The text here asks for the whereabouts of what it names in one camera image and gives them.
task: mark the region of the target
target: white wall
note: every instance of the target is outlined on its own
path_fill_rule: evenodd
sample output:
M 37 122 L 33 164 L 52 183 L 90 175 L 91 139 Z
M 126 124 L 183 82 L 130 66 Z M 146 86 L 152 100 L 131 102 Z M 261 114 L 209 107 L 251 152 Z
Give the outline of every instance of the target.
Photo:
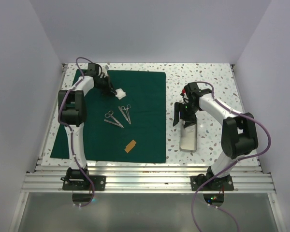
M 271 133 L 273 145 L 261 164 L 273 175 L 290 231 L 290 0 L 272 0 L 235 66 L 235 77 L 245 110 Z M 259 138 L 266 144 L 265 136 Z
M 234 64 L 270 0 L 30 0 L 61 62 Z
M 28 0 L 0 0 L 0 232 L 37 160 L 61 64 Z

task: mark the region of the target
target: silver metal plate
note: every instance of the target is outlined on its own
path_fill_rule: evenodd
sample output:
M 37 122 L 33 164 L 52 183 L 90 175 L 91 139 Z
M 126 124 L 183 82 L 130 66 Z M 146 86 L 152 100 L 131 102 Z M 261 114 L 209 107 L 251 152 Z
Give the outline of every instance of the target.
M 197 124 L 184 128 L 183 123 L 180 122 L 179 149 L 181 151 L 195 152 L 197 150 L 197 137 Z

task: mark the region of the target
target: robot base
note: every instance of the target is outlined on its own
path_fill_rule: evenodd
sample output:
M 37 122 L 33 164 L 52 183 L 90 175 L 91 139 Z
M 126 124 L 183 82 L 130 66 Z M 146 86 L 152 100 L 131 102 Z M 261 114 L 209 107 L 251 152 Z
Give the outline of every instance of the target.
M 198 187 L 206 181 L 205 176 L 203 174 L 195 175 L 190 177 L 191 190 L 196 191 Z M 233 191 L 234 185 L 233 180 L 230 175 L 223 178 L 216 178 L 207 185 L 205 185 L 201 191 L 220 191 L 224 189 L 224 191 Z
M 104 175 L 90 175 L 89 178 L 94 184 L 95 191 L 104 191 L 105 189 L 105 180 Z M 64 191 L 90 191 L 92 190 L 88 181 L 83 180 L 65 180 L 63 182 L 62 190 Z

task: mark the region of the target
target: robotic arm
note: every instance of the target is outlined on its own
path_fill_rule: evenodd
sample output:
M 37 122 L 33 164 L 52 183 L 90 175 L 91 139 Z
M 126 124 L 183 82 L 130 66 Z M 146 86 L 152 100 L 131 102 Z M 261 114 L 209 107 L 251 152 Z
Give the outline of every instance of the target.
M 65 125 L 70 158 L 67 173 L 65 177 L 61 178 L 64 181 L 63 190 L 86 190 L 90 187 L 88 180 L 90 176 L 87 169 L 83 142 L 83 128 L 87 119 L 86 94 L 95 87 L 100 89 L 104 94 L 113 95 L 119 99 L 125 96 L 121 89 L 119 92 L 114 90 L 106 70 L 103 70 L 99 64 L 88 64 L 88 69 L 84 72 L 84 75 L 70 89 L 60 90 L 58 93 L 59 110 L 63 103 L 59 120 Z
M 201 185 L 214 175 L 218 174 L 236 159 L 249 154 L 258 147 L 258 138 L 255 123 L 243 117 L 237 116 L 226 111 L 212 97 L 212 90 L 200 89 L 196 82 L 187 84 L 182 92 L 184 102 L 174 104 L 174 123 L 175 126 L 180 119 L 183 120 L 184 130 L 188 130 L 197 122 L 196 112 L 206 111 L 222 125 L 221 147 L 222 152 L 216 162 L 210 166 L 206 175 L 197 177 L 197 184 Z M 230 179 L 230 171 L 221 173 L 213 181 L 209 182 L 209 190 L 220 190 L 224 183 Z

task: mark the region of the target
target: cable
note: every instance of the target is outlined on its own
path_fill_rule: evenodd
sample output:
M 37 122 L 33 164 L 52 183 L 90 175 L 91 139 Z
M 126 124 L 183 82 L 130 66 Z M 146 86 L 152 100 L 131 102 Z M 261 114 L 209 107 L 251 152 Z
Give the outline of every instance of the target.
M 263 155 L 265 152 L 267 152 L 269 149 L 270 149 L 270 146 L 272 144 L 272 139 L 271 139 L 271 135 L 269 133 L 269 131 L 265 128 L 265 126 L 260 123 L 259 121 L 255 120 L 254 118 L 251 118 L 251 117 L 248 117 L 246 115 L 243 115 L 241 113 L 237 113 L 233 110 L 230 110 L 227 106 L 225 106 L 224 104 L 222 104 L 219 100 L 217 100 L 215 98 L 215 94 L 214 94 L 214 86 L 209 83 L 209 82 L 206 82 L 206 81 L 197 81 L 196 83 L 203 83 L 203 84 L 207 84 L 209 85 L 211 88 L 212 88 L 212 97 L 213 99 L 215 100 L 215 102 L 217 102 L 218 105 L 220 105 L 222 108 L 224 108 L 225 110 L 227 111 L 230 111 L 232 114 L 235 114 L 237 116 L 240 116 L 240 117 L 243 117 L 243 118 L 246 118 L 248 120 L 251 120 L 253 121 L 254 123 L 258 124 L 263 130 L 264 132 L 266 133 L 266 136 L 268 138 L 268 144 L 267 144 L 267 147 L 262 151 L 262 152 L 259 152 L 255 155 L 250 155 L 250 156 L 246 156 L 246 157 L 242 157 L 242 158 L 239 158 L 237 159 L 234 163 L 230 164 L 228 167 L 226 167 L 225 169 L 223 169 L 222 171 L 220 171 L 219 173 L 217 173 L 216 175 L 214 175 L 213 177 L 211 177 L 210 179 L 208 179 L 207 181 L 205 181 L 203 184 L 201 184 L 198 189 L 195 191 L 194 195 L 193 195 L 193 199 L 192 199 L 192 203 L 191 203 L 191 214 L 192 214 L 192 219 L 193 219 L 193 222 L 194 224 L 196 225 L 196 227 L 198 228 L 198 230 L 200 232 L 203 232 L 202 229 L 200 228 L 197 220 L 195 219 L 195 215 L 194 215 L 194 211 L 193 211 L 193 206 L 194 206 L 194 203 L 195 203 L 195 200 L 196 200 L 196 197 L 197 197 L 197 194 L 198 192 L 205 186 L 207 185 L 209 182 L 211 182 L 213 179 L 215 179 L 216 177 L 218 177 L 220 174 L 224 173 L 225 171 L 227 171 L 228 169 L 230 169 L 231 167 L 233 167 L 234 165 L 236 165 L 238 163 L 238 161 L 241 161 L 241 160 L 246 160 L 246 159 L 249 159 L 249 158 L 253 158 L 253 157 L 257 157 L 257 156 L 260 156 L 260 155 Z M 224 209 L 220 209 L 221 211 L 227 213 L 228 215 L 230 215 L 232 217 L 232 219 L 235 221 L 235 224 L 237 226 L 237 232 L 240 231 L 240 228 L 239 228 L 239 224 L 238 222 L 236 221 L 235 217 L 232 216 L 230 213 L 228 213 L 227 211 L 225 211 Z
M 77 82 L 75 83 L 74 87 L 71 88 L 71 89 L 69 89 L 69 90 L 66 92 L 66 94 L 64 95 L 64 98 L 63 98 L 63 100 L 62 100 L 62 103 L 61 103 L 61 106 L 60 106 L 60 109 L 59 109 L 59 112 L 58 112 L 58 122 L 59 122 L 59 124 L 64 125 L 65 127 L 68 127 L 68 128 L 70 129 L 70 132 L 71 132 L 71 134 L 70 134 L 71 151 L 72 151 L 72 155 L 73 155 L 73 157 L 74 157 L 75 163 L 77 164 L 79 170 L 80 170 L 81 173 L 84 175 L 84 177 L 89 181 L 89 183 L 90 183 L 90 185 L 91 185 L 91 187 L 92 187 L 92 195 L 91 195 L 91 198 L 90 198 L 89 202 L 80 205 L 80 207 L 84 207 L 84 206 L 86 206 L 86 205 L 89 205 L 89 204 L 91 203 L 91 201 L 93 200 L 93 197 L 94 197 L 94 195 L 95 195 L 95 187 L 94 187 L 94 185 L 93 185 L 92 180 L 91 180 L 91 179 L 86 175 L 86 173 L 84 172 L 84 170 L 82 169 L 81 165 L 79 164 L 79 162 L 78 162 L 78 160 L 77 160 L 77 158 L 76 158 L 76 155 L 75 155 L 75 152 L 74 152 L 74 147 L 73 147 L 73 129 L 72 129 L 72 127 L 71 127 L 68 123 L 62 122 L 62 121 L 60 120 L 60 118 L 61 118 L 61 114 L 62 114 L 62 110 L 63 110 L 63 107 L 64 107 L 64 105 L 65 105 L 65 103 L 66 103 L 66 100 L 67 100 L 67 98 L 68 98 L 69 93 L 70 93 L 71 91 L 73 91 L 73 90 L 74 90 L 74 89 L 75 89 L 75 88 L 76 88 L 76 87 L 77 87 L 77 86 L 78 86 L 78 85 L 79 85 L 79 84 L 84 80 L 84 78 L 85 78 L 85 75 L 84 75 L 83 70 L 82 70 L 81 67 L 78 65 L 78 60 L 79 60 L 79 59 L 85 59 L 85 60 L 89 61 L 90 63 L 93 63 L 91 60 L 89 60 L 89 59 L 87 59 L 87 58 L 85 58 L 85 57 L 78 57 L 78 58 L 76 59 L 76 66 L 77 66 L 77 68 L 79 69 L 79 71 L 81 72 L 82 79 L 80 79 L 79 81 L 77 81 Z
M 228 211 L 226 211 L 225 209 L 222 209 L 222 208 L 220 208 L 220 207 L 217 207 L 217 206 L 214 206 L 214 205 L 212 205 L 212 204 L 209 204 L 209 203 L 205 202 L 204 200 L 201 200 L 201 199 L 198 199 L 198 200 L 199 200 L 201 203 L 207 204 L 207 206 L 210 206 L 210 207 L 212 207 L 212 208 L 214 208 L 214 209 L 220 210 L 220 211 L 226 213 L 227 215 L 229 215 L 229 216 L 233 219 L 233 221 L 235 222 L 236 227 L 237 227 L 237 231 L 239 231 L 240 226 L 239 226 L 238 222 L 236 221 L 235 217 L 234 217 L 232 214 L 230 214 L 230 213 L 229 213 Z

